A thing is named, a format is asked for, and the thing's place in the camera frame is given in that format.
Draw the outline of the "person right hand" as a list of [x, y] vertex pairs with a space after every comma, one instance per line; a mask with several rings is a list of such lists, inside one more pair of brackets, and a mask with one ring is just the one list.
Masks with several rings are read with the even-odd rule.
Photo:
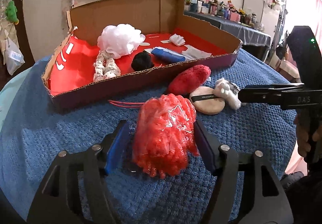
[[307, 153], [311, 150], [311, 145], [309, 144], [309, 134], [307, 127], [303, 124], [304, 118], [307, 118], [307, 113], [302, 110], [298, 113], [294, 119], [294, 124], [296, 125], [296, 137], [298, 144], [298, 154], [305, 158]]

